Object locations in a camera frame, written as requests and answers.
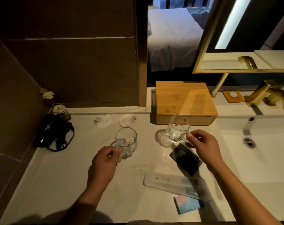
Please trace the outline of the person's left hand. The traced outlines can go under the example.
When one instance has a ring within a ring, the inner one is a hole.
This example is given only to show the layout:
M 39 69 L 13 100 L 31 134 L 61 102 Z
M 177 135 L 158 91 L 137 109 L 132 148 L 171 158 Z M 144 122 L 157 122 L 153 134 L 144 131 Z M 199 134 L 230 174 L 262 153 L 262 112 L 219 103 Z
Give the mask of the person's left hand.
M 112 160 L 115 149 L 120 148 L 104 146 L 94 156 L 88 170 L 87 187 L 92 183 L 103 187 L 109 185 L 116 171 L 116 165 Z

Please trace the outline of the person's right hand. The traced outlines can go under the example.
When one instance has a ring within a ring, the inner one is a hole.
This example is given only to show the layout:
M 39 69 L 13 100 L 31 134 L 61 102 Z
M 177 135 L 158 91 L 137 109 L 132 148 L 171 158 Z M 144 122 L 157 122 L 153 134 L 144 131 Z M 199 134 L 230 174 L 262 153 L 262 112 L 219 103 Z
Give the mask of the person's right hand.
M 196 144 L 196 139 L 199 139 L 200 142 L 197 144 L 197 148 L 195 148 L 197 155 L 210 171 L 215 172 L 226 167 L 220 152 L 219 143 L 213 135 L 197 129 L 186 134 L 186 139 L 194 144 Z

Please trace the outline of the clear glass mug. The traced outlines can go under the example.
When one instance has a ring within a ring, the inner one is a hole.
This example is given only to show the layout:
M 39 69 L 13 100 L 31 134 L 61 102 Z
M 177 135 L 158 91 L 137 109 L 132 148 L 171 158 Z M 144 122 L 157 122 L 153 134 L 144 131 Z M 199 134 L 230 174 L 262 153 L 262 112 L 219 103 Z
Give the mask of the clear glass mug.
M 187 117 L 183 115 L 174 115 L 166 129 L 166 135 L 172 142 L 184 141 L 188 143 L 186 134 L 189 133 L 190 123 Z
M 122 149 L 122 159 L 131 157 L 136 151 L 137 145 L 137 133 L 130 127 L 120 129 L 115 136 L 115 141 L 110 144 L 112 147 Z

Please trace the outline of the person's right forearm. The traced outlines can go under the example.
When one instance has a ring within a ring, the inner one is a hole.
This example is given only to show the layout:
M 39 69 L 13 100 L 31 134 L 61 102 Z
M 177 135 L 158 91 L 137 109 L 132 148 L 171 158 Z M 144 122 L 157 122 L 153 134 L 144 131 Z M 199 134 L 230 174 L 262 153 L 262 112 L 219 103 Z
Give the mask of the person's right forearm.
M 208 165 L 240 225 L 282 225 L 224 163 Z

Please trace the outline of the person's left forearm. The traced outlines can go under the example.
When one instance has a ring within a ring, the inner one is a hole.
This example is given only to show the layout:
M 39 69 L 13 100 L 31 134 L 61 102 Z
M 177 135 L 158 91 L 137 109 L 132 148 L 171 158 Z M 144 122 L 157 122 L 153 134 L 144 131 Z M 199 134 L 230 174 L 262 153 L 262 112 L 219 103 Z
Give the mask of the person's left forearm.
M 89 225 L 105 189 L 95 183 L 89 185 L 57 225 Z

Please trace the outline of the black sachet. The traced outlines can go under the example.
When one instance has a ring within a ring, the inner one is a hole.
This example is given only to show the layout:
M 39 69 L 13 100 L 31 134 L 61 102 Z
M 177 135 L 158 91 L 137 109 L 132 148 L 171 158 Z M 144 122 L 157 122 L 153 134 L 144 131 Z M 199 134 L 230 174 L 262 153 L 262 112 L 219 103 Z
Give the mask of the black sachet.
M 202 165 L 200 158 L 184 144 L 178 144 L 169 155 L 181 171 L 190 177 L 194 176 Z

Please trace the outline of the wooden box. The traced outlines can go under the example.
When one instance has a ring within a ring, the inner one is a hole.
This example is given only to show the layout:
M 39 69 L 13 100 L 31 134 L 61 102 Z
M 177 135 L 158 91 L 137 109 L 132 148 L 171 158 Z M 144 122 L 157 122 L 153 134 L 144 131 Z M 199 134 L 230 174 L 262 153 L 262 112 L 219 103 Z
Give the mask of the wooden box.
M 156 81 L 156 124 L 182 115 L 194 126 L 209 126 L 219 114 L 204 82 Z

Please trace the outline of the long white packet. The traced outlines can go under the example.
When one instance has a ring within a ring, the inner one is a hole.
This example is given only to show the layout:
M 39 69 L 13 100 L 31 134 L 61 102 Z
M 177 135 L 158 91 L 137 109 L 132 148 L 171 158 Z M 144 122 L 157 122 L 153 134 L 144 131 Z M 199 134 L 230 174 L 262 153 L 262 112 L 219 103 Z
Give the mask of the long white packet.
M 207 202 L 212 201 L 208 189 L 199 178 L 146 172 L 143 183 L 146 187 L 159 189 L 176 195 Z

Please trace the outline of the metal sink drain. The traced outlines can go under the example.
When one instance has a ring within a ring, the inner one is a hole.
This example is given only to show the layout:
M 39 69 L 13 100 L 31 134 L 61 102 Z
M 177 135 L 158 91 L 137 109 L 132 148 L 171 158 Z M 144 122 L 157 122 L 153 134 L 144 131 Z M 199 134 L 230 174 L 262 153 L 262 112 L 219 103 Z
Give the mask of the metal sink drain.
M 244 138 L 242 140 L 242 142 L 248 148 L 255 148 L 256 147 L 255 142 L 252 139 L 250 139 L 250 138 Z

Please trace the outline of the orange soap dish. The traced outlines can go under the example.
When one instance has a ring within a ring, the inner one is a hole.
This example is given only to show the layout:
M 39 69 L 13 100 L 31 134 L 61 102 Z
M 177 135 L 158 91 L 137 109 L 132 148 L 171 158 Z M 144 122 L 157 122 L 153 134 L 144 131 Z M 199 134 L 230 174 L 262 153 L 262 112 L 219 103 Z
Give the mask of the orange soap dish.
M 238 96 L 235 98 L 233 98 L 233 97 L 231 97 L 230 95 L 229 95 L 229 92 L 230 91 L 235 91 L 237 94 L 238 94 Z M 222 91 L 222 93 L 223 93 L 223 95 L 224 95 L 224 97 L 226 98 L 226 100 L 227 100 L 227 102 L 229 102 L 229 103 L 243 103 L 243 102 L 245 102 L 245 99 L 244 99 L 244 97 L 241 95 L 241 93 L 239 92 L 239 91 L 237 91 L 237 90 L 223 90 Z

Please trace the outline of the small blue pink box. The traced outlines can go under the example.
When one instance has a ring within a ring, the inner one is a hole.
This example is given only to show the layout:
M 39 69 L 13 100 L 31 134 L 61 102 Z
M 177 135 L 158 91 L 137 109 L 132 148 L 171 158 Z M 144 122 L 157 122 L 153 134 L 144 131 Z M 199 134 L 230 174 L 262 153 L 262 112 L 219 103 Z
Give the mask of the small blue pink box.
M 179 215 L 192 212 L 192 211 L 195 211 L 195 210 L 198 210 L 204 207 L 204 204 L 202 201 L 191 198 L 191 197 L 180 195 L 180 196 L 174 197 L 173 199 L 174 199 L 174 203 L 175 203 L 175 206 L 176 206 L 176 209 Z

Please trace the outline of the white sink basin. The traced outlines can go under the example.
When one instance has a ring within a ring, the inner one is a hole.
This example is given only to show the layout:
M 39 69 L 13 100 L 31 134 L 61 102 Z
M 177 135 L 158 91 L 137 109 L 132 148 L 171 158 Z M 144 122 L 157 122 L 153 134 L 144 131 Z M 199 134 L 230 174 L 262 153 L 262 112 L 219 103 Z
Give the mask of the white sink basin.
M 216 123 L 243 182 L 284 183 L 284 117 L 227 117 Z M 246 147 L 244 138 L 256 147 Z

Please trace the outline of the gold faucet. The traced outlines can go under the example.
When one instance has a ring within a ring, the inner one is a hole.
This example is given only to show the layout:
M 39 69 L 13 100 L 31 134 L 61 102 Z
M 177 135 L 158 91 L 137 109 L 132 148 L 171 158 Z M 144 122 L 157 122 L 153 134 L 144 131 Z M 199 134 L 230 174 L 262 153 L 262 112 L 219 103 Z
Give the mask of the gold faucet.
M 249 107 L 255 107 L 264 102 L 268 106 L 275 106 L 277 101 L 282 101 L 284 110 L 284 90 L 279 88 L 273 80 L 265 80 L 249 96 L 246 96 L 245 103 Z

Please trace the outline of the gold framed mirror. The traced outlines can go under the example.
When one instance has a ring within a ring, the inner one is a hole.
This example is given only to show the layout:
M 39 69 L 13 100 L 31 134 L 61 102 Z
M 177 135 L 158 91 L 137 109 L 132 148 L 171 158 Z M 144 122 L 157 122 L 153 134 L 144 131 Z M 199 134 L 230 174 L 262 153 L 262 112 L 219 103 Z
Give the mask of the gold framed mirror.
M 192 73 L 284 73 L 284 0 L 215 0 Z

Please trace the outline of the clear plastic bag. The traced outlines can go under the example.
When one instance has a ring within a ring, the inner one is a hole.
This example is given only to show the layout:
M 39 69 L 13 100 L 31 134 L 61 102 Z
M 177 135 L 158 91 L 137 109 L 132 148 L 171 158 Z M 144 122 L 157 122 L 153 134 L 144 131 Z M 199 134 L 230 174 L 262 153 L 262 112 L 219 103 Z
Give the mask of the clear plastic bag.
M 186 7 L 191 15 L 210 14 L 211 9 L 206 6 Z

